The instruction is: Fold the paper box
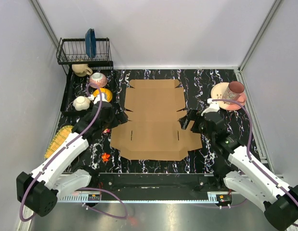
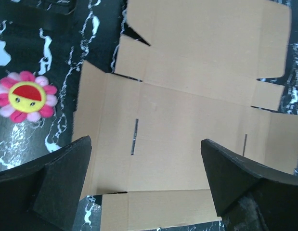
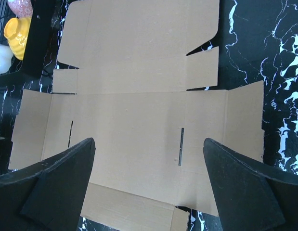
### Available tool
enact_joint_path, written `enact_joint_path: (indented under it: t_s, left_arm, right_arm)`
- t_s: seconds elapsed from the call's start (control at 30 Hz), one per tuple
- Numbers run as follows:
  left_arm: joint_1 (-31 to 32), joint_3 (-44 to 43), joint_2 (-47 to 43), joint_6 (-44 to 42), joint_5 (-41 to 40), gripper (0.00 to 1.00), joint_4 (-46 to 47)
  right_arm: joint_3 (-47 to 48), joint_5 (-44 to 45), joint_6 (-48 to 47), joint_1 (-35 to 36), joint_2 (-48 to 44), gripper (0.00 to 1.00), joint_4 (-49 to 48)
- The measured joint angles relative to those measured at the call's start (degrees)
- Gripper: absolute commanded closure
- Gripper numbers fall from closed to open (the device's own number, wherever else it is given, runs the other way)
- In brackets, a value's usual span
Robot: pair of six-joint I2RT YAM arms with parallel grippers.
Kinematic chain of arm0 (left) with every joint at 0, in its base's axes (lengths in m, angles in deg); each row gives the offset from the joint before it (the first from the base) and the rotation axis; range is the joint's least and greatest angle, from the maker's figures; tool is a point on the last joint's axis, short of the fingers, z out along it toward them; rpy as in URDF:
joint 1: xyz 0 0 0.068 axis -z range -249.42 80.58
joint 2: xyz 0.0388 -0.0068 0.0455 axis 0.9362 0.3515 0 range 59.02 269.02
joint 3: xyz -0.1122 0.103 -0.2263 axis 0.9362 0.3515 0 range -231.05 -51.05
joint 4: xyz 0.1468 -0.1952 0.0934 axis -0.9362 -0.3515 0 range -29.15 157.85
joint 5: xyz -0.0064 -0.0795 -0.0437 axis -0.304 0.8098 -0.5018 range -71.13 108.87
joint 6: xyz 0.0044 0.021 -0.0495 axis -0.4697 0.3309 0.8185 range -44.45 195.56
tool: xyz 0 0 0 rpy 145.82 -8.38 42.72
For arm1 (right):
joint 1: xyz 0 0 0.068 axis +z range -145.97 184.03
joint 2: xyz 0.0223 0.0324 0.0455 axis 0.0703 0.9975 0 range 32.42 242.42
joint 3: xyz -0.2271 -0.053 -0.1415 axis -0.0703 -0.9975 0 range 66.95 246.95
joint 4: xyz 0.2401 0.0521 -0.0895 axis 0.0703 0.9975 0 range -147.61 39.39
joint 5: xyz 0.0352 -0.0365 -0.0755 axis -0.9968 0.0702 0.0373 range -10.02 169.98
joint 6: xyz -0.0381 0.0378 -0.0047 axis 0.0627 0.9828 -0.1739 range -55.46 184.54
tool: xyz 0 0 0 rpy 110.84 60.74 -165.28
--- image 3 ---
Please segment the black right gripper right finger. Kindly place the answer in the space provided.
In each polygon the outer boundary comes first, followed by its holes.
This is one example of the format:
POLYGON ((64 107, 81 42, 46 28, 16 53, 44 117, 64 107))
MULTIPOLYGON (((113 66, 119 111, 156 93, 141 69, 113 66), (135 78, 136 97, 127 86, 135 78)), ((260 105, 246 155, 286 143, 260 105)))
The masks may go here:
POLYGON ((209 180, 225 231, 298 231, 298 176, 206 138, 209 180))

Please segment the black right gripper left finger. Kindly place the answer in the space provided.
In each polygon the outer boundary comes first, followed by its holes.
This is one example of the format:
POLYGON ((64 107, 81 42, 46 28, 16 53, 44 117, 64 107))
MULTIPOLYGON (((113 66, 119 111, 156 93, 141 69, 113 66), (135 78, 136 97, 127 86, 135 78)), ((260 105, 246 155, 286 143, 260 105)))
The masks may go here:
POLYGON ((0 176, 0 231, 75 231, 95 155, 93 138, 0 176))

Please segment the brown cardboard box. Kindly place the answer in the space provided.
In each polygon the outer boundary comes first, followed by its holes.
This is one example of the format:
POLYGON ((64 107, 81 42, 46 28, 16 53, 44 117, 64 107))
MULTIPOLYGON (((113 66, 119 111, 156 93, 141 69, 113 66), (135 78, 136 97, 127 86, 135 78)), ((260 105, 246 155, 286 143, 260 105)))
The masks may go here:
POLYGON ((219 49, 217 0, 70 4, 53 93, 24 90, 9 167, 22 169, 92 137, 82 216, 122 231, 187 229, 186 206, 217 215, 204 162, 212 138, 261 160, 263 82, 207 90, 219 49))

